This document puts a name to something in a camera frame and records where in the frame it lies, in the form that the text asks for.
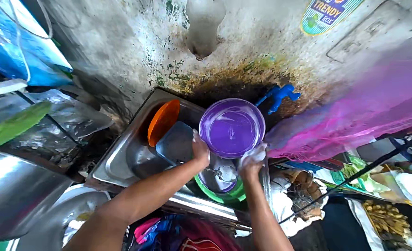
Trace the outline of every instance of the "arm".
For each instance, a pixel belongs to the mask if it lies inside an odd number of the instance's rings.
[[[209,165],[209,149],[194,133],[194,159],[140,180],[105,203],[82,225],[64,251],[120,251],[128,225],[153,212]]]
[[[257,164],[252,163],[243,167],[240,172],[251,214],[255,246],[259,251],[293,251],[294,249],[290,241],[274,218],[266,201],[262,185],[259,182],[259,171],[261,168],[261,162]]]

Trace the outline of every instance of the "sticker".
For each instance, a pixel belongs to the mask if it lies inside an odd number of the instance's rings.
[[[364,0],[311,0],[302,18],[301,30],[319,35],[331,30]]]

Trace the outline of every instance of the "orange plastic lid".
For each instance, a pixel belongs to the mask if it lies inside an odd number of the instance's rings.
[[[157,111],[147,131],[149,146],[155,147],[164,134],[177,122],[180,113],[180,101],[175,99],[165,103]]]

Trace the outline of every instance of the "soapy hand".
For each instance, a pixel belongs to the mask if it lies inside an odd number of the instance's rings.
[[[266,143],[261,143],[256,148],[243,154],[239,165],[239,174],[243,180],[258,181],[259,172],[263,166],[263,160],[266,157]]]
[[[193,159],[196,159],[199,163],[201,163],[203,168],[209,166],[209,147],[207,146],[206,142],[202,140],[202,138],[198,134],[198,131],[195,129],[193,129],[192,151]]]

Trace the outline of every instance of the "purple plastic bowl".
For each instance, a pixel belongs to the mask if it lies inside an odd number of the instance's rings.
[[[265,120],[250,102],[229,98],[209,106],[200,121],[199,131],[213,153],[235,159],[262,142]]]

